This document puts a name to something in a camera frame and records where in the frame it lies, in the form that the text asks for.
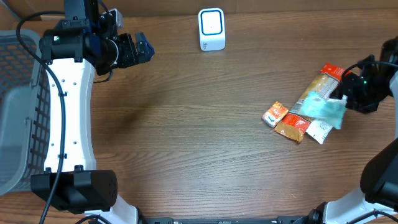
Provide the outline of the teal snack pouch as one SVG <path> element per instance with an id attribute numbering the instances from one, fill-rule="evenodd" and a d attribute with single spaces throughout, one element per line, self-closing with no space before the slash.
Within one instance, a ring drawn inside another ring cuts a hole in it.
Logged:
<path id="1" fill-rule="evenodd" d="M 310 91 L 298 113 L 325 121 L 335 129 L 341 129 L 346 113 L 347 99 L 346 95 L 343 95 L 342 99 L 324 99 L 318 93 Z"/>

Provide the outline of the white tube gold cap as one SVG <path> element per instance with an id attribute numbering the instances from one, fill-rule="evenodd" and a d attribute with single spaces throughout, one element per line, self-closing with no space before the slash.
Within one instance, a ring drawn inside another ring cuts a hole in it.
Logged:
<path id="1" fill-rule="evenodd" d="M 314 119 L 307 128 L 306 133 L 314 138 L 319 144 L 323 144 L 333 126 L 325 121 Z"/>

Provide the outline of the orange brown snack packet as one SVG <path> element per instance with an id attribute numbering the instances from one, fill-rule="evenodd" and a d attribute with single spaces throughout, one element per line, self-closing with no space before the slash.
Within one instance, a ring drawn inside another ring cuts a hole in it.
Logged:
<path id="1" fill-rule="evenodd" d="M 344 69 L 326 63 L 274 131 L 297 142 L 308 134 L 323 144 L 330 131 L 341 129 L 347 96 L 333 99 Z"/>

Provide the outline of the small orange box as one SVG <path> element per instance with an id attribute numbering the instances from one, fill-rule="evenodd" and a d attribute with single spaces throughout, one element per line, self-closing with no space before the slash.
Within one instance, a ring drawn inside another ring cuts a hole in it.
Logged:
<path id="1" fill-rule="evenodd" d="M 274 128 L 284 118 L 289 110 L 280 102 L 276 101 L 263 115 L 262 120 Z"/>

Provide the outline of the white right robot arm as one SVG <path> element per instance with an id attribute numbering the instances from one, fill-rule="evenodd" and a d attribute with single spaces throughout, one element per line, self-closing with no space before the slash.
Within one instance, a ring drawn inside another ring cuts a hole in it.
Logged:
<path id="1" fill-rule="evenodd" d="M 375 112 L 388 96 L 397 98 L 397 39 L 383 43 L 379 60 L 373 55 L 355 63 L 359 75 L 348 67 L 342 74 L 334 100 L 363 114 Z M 360 186 L 344 197 L 323 202 L 296 223 L 367 223 L 379 217 L 396 221 L 397 141 L 393 140 L 365 166 Z"/>

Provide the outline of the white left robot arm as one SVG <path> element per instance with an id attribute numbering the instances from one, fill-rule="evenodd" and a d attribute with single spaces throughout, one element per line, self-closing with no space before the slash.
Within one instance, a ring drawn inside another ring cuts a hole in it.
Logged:
<path id="1" fill-rule="evenodd" d="M 40 40 L 50 84 L 50 134 L 44 173 L 31 177 L 47 207 L 101 223 L 144 223 L 118 193 L 116 174 L 99 170 L 91 141 L 93 80 L 115 68 L 148 62 L 154 48 L 142 32 L 119 34 L 117 20 L 101 16 L 62 20 Z"/>

